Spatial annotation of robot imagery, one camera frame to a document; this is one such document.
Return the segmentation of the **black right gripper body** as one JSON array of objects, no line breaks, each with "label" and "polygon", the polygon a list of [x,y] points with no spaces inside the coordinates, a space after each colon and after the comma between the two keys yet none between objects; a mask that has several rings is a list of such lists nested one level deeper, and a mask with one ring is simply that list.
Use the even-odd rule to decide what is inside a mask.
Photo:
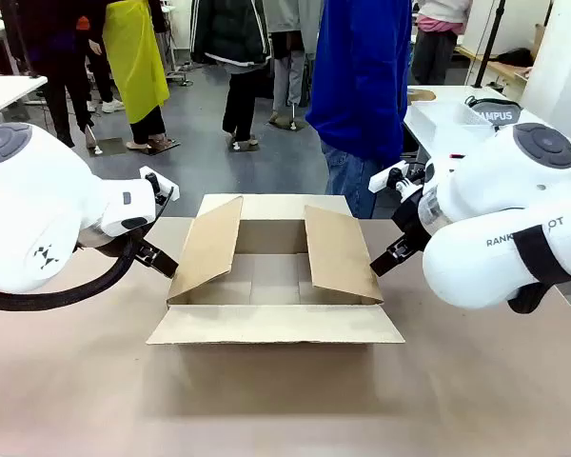
[{"label": "black right gripper body", "polygon": [[392,221],[406,241],[428,241],[431,238],[419,216],[419,203],[422,197],[421,192],[413,193],[401,202],[392,215]]}]

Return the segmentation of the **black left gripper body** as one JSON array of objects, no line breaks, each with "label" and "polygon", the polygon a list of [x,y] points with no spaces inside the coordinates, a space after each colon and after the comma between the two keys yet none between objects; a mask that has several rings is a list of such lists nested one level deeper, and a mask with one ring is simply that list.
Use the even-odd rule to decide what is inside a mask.
[{"label": "black left gripper body", "polygon": [[158,206],[156,216],[154,220],[140,228],[140,238],[144,239],[150,230],[153,228],[154,224],[161,218],[163,212],[165,211],[168,203],[170,201],[175,201],[179,198],[178,189],[171,188],[167,194],[157,193],[155,195],[155,203]]}]

